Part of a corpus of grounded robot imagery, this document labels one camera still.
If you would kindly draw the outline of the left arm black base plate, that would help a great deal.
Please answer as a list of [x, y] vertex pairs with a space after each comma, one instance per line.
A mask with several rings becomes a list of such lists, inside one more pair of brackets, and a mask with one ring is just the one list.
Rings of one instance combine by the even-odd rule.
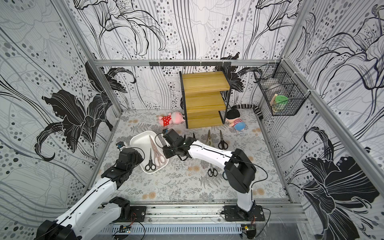
[[145, 221], [147, 213], [146, 206], [125, 206], [122, 207], [121, 216], [118, 218], [120, 222], [139, 222]]

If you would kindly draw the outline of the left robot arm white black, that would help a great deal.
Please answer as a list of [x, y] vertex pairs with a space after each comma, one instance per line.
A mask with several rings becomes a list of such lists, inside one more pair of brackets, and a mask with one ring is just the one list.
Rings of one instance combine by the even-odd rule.
[[65, 213], [53, 221], [44, 221], [37, 229], [37, 240], [90, 240], [112, 222], [143, 222], [145, 207], [132, 208], [129, 200], [110, 196], [143, 162], [145, 152], [123, 142], [117, 143], [117, 148], [120, 153], [116, 163]]

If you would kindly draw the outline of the white plastic storage box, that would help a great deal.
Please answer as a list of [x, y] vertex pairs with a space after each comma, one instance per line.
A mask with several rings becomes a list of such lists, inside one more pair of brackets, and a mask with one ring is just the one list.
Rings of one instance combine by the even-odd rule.
[[[166, 162], [160, 166], [160, 167], [157, 167], [157, 169], [155, 171], [150, 171], [150, 172], [147, 172], [145, 171], [145, 166], [146, 164], [148, 163], [148, 160], [149, 160], [149, 156], [150, 156], [150, 150], [153, 150], [152, 149], [152, 146], [151, 146], [151, 142], [150, 142], [150, 138], [149, 136], [151, 136], [155, 142], [155, 144], [157, 145], [157, 148], [158, 150], [163, 154], [163, 150], [162, 148], [160, 147], [160, 143], [158, 143], [156, 141], [156, 133], [153, 132], [153, 131], [145, 131], [141, 134], [138, 134], [136, 136], [134, 136], [131, 141], [130, 141], [130, 145], [132, 147], [138, 147], [138, 148], [141, 148], [143, 151], [144, 151], [144, 160], [143, 162], [140, 164], [142, 170], [147, 173], [147, 174], [153, 174], [161, 169], [163, 169], [169, 162], [169, 160], [167, 158], [166, 159]], [[154, 157], [154, 151], [152, 153], [152, 158], [154, 160], [154, 163], [155, 163], [155, 157]]]

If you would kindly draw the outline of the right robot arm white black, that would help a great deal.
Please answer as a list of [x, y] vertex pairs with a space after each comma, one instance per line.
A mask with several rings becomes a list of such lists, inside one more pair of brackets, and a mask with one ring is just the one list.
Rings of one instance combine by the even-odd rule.
[[245, 212], [252, 209], [252, 184], [257, 169], [242, 150], [220, 150], [195, 138], [184, 138], [173, 129], [164, 129], [162, 137], [168, 143], [162, 147], [166, 158], [177, 156], [182, 161], [199, 159], [222, 169], [230, 186], [237, 192], [237, 207]]

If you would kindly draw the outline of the cream handled kitchen scissors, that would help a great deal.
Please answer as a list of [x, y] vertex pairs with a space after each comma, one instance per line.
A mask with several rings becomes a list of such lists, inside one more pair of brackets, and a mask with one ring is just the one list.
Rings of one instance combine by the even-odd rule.
[[211, 130], [208, 131], [206, 145], [211, 146], [211, 147], [213, 146], [213, 141], [211, 138]]

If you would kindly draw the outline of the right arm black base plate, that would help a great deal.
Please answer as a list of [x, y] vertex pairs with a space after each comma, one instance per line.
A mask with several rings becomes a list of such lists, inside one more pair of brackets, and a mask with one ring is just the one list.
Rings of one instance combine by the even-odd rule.
[[238, 206], [224, 206], [221, 212], [225, 216], [227, 222], [263, 222], [265, 221], [265, 214], [263, 208], [259, 205], [253, 204], [252, 208], [246, 212]]

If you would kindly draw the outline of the black handled steel scissors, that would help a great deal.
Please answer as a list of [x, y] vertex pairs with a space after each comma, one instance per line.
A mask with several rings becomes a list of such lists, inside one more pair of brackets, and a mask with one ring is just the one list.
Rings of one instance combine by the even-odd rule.
[[218, 143], [218, 148], [220, 150], [227, 150], [229, 147], [228, 143], [224, 140], [223, 132], [220, 131], [220, 141]]

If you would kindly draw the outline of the small blue handled scissors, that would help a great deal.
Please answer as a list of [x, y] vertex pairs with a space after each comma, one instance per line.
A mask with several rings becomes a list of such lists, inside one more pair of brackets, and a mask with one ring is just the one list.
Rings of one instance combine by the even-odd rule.
[[208, 176], [209, 177], [217, 177], [218, 176], [218, 171], [214, 167], [213, 164], [210, 164], [210, 168], [208, 169]]

